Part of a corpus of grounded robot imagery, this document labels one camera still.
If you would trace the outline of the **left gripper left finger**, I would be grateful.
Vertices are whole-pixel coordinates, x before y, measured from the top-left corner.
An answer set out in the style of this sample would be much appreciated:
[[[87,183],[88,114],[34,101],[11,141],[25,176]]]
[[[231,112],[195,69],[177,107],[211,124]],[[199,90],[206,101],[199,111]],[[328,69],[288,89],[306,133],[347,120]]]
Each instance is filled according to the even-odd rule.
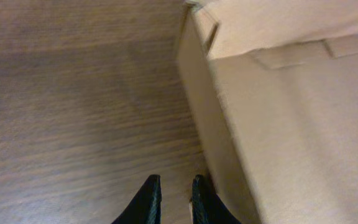
[[[150,175],[112,224],[161,224],[160,176]]]

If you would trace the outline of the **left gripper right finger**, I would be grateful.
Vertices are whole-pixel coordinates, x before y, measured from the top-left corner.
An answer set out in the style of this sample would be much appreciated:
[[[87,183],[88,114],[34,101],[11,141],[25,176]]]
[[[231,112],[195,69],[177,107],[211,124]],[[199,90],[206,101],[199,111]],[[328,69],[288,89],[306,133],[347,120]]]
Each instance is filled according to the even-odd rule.
[[[196,175],[193,179],[191,206],[193,224],[241,224],[203,175]]]

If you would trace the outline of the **brown cardboard box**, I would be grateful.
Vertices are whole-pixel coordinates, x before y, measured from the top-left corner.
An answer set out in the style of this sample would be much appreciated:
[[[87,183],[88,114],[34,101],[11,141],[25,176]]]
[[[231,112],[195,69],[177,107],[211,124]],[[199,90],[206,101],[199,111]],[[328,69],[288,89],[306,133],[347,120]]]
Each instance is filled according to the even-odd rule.
[[[240,223],[358,223],[358,0],[185,1],[177,61]]]

